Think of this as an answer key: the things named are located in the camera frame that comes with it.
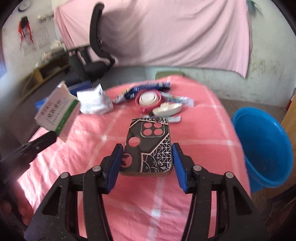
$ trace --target black phone case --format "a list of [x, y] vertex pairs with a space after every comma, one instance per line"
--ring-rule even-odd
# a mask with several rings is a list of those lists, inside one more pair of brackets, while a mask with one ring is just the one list
[[[150, 129], [152, 133], [145, 135], [146, 129]], [[129, 145], [132, 137], [140, 139], [139, 145], [135, 147]], [[172, 167], [173, 159], [167, 119], [161, 117], [132, 119], [126, 138], [121, 174], [165, 175], [171, 171]]]

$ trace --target circular hole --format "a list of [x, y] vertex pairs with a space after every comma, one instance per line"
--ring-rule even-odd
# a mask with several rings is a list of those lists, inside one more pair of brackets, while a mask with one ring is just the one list
[[128, 144], [132, 147], [138, 146], [140, 144], [140, 138], [132, 137], [128, 140]]
[[163, 130], [162, 130], [162, 129], [156, 129], [156, 130], [154, 131], [154, 134], [155, 134], [156, 136], [160, 136], [160, 135], [162, 135], [162, 133], [163, 133]]
[[151, 129], [146, 129], [146, 130], [143, 131], [143, 134], [144, 134], [145, 136], [150, 136], [151, 133], [152, 133]]
[[152, 126], [152, 124], [150, 123], [150, 122], [146, 122], [145, 124], [144, 124], [144, 127], [145, 128], [150, 128]]
[[129, 167], [131, 165], [132, 161], [133, 161], [133, 158], [131, 157], [131, 155], [129, 153], [124, 153], [122, 161], [121, 161], [121, 167], [122, 168]]
[[162, 126], [162, 124], [159, 123], [159, 122], [154, 123], [154, 127], [155, 127], [155, 128], [160, 128], [161, 126]]

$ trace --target blue plastic basin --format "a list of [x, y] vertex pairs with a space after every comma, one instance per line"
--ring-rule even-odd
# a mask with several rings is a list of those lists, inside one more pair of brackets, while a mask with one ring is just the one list
[[281, 125], [252, 107], [235, 112], [232, 123], [244, 149], [251, 192], [283, 184], [292, 171], [293, 151]]

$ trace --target wooden board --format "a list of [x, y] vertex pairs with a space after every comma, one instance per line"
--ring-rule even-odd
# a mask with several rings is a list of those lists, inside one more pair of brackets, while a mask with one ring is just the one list
[[294, 166], [290, 177], [283, 185], [278, 188], [266, 188], [266, 199], [270, 199], [296, 184], [296, 94], [281, 125], [288, 134], [292, 144], [294, 151]]

